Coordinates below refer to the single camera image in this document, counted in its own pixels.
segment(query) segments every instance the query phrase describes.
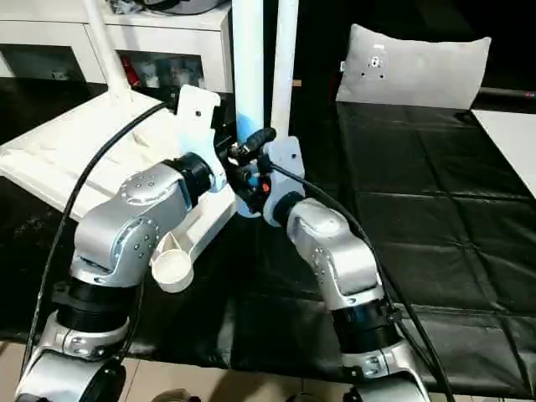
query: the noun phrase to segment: white pillow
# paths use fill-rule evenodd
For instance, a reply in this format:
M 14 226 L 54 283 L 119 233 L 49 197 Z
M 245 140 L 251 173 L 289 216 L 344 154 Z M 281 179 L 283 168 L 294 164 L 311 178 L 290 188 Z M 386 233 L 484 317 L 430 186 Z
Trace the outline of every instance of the white pillow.
M 400 40 L 354 24 L 337 101 L 469 109 L 491 41 Z

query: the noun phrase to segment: white pole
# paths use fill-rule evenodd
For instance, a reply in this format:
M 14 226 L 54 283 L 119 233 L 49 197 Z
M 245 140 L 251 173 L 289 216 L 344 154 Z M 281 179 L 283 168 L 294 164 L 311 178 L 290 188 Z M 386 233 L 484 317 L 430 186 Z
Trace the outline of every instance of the white pole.
M 84 0 L 85 11 L 90 23 L 90 30 L 95 42 L 97 54 L 100 56 L 108 91 L 113 95 L 120 97 L 130 94 L 130 86 L 126 79 L 125 70 L 121 65 L 119 56 L 117 56 L 114 47 L 111 44 L 106 26 L 101 16 L 97 1 L 100 0 Z
M 264 126 L 263 0 L 233 0 L 234 102 L 238 141 Z
M 278 138 L 288 136 L 291 118 L 298 7 L 299 0 L 279 0 L 274 91 L 271 103 L 271 126 L 276 129 Z

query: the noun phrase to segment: table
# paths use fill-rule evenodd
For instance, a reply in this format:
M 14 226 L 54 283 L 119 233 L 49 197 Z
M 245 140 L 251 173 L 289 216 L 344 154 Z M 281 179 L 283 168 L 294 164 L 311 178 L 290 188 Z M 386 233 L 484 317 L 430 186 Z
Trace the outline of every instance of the table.
M 101 90 L 0 80 L 2 142 Z M 361 219 L 415 304 L 455 392 L 533 396 L 536 207 L 474 118 L 431 108 L 336 106 L 304 88 L 293 96 L 291 132 L 300 137 L 308 178 Z M 59 214 L 1 178 L 0 205 L 0 338 L 22 342 Z M 71 222 L 54 262 L 56 280 L 67 275 L 74 228 Z M 282 230 L 234 217 L 194 272 L 178 295 L 147 278 L 132 354 L 347 380 L 314 276 Z

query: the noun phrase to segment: white cup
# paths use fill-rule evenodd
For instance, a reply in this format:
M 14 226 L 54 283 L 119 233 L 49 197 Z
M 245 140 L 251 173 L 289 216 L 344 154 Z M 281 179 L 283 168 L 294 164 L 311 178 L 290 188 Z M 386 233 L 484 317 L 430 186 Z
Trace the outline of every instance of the white cup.
M 151 272 L 163 291 L 179 293 L 192 283 L 192 259 L 180 249 L 167 250 L 154 259 Z

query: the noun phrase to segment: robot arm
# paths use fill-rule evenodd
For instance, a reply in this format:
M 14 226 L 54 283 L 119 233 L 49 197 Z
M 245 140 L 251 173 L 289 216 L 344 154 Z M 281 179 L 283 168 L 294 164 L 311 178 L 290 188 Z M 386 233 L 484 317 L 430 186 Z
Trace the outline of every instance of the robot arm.
M 360 385 L 359 392 L 352 389 L 348 400 L 359 393 L 364 402 L 428 402 L 410 346 L 397 333 L 396 312 L 385 299 L 370 248 L 352 234 L 340 213 L 313 198 L 287 195 L 276 212 L 317 278 L 332 313 L 343 367 L 360 383 L 369 382 Z
M 80 221 L 69 288 L 47 320 L 17 402 L 119 398 L 125 370 L 114 354 L 124 343 L 136 288 L 159 239 L 209 191 L 211 174 L 194 153 L 159 163 Z

